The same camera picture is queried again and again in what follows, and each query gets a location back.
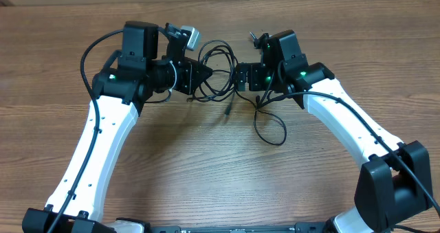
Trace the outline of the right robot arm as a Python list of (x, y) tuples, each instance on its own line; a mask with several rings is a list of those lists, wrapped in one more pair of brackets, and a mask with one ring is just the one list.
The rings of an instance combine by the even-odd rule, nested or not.
[(294, 100), (317, 117), (348, 150), (360, 169), (354, 206), (324, 223), (297, 223), (296, 232), (391, 232), (403, 221), (438, 208), (432, 191), (430, 158), (418, 141), (405, 143), (382, 128), (343, 89), (322, 63), (311, 64), (296, 33), (285, 30), (252, 39), (257, 63), (239, 63), (239, 91), (262, 91), (255, 109)]

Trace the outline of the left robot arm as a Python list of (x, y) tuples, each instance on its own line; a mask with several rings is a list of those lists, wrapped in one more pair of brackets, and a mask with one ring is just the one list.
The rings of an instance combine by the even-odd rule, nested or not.
[(154, 93), (192, 95), (212, 70), (186, 57), (201, 34), (191, 26), (128, 21), (122, 47), (92, 80), (89, 114), (69, 166), (42, 210), (30, 208), (24, 232), (149, 232), (148, 223), (127, 218), (103, 223), (109, 181), (122, 146)]

